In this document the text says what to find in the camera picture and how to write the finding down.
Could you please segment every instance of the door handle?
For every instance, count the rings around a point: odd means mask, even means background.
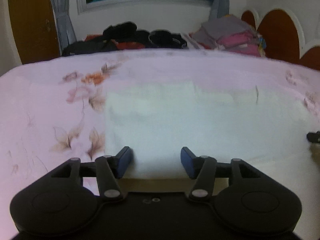
[[[51,31],[50,21],[47,20],[46,23],[47,23],[47,30],[48,30],[48,32],[50,32]]]

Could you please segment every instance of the brown headboard panel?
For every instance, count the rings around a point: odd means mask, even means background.
[[[252,12],[245,11],[242,20],[252,25]],[[266,56],[320,70],[320,46],[311,48],[300,59],[300,45],[297,29],[290,16],[283,10],[270,11],[258,27],[266,40]]]

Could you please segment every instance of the pile of clothes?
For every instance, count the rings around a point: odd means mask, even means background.
[[[262,36],[251,25],[233,15],[205,22],[199,31],[189,36],[205,49],[265,57],[266,43]]]
[[[62,56],[91,54],[124,49],[169,48],[184,49],[187,42],[178,33],[167,30],[155,30],[151,33],[138,30],[133,22],[125,22],[106,28],[102,35],[87,37],[67,46]]]

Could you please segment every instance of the bed sheet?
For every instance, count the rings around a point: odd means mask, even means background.
[[[206,50],[117,51],[17,67],[0,78],[0,239],[10,239],[17,232],[9,204],[21,189],[71,157],[88,162],[104,154],[116,154],[104,152],[107,91],[150,82],[184,81],[192,81],[204,90],[277,87],[304,102],[318,126],[319,80],[320,72],[301,66]],[[317,167],[310,156],[298,159],[298,163],[307,163],[300,173],[313,172],[307,183],[310,194],[299,196],[307,203],[317,193],[308,207],[318,207]],[[281,174],[270,168],[265,171],[281,182]],[[286,186],[298,193],[304,189],[290,183]],[[316,225],[303,221],[306,227],[311,226],[310,237],[320,234],[320,215],[314,213],[312,223],[316,221]]]

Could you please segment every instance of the door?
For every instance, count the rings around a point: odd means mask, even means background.
[[[50,0],[8,0],[14,40],[22,64],[60,56]]]

